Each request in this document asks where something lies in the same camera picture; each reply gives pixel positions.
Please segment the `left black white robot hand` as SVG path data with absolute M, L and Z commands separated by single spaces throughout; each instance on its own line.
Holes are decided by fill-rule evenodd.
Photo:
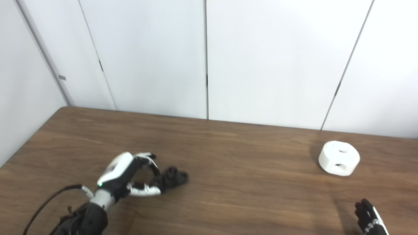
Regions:
M 154 162 L 156 155 L 152 153 L 131 154 L 124 152 L 119 154 L 106 167 L 104 173 L 97 181 L 98 190 L 104 190 L 115 201 L 127 196 L 156 196 L 163 193 L 158 186 L 150 183 L 134 183 L 133 177 L 142 166 L 149 166 L 154 176 L 158 177 L 161 172 Z

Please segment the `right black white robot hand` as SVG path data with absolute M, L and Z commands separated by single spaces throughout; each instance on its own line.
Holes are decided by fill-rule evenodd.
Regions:
M 361 199 L 361 201 L 356 202 L 354 206 L 357 224 L 362 230 L 363 235 L 389 234 L 382 217 L 369 200 Z

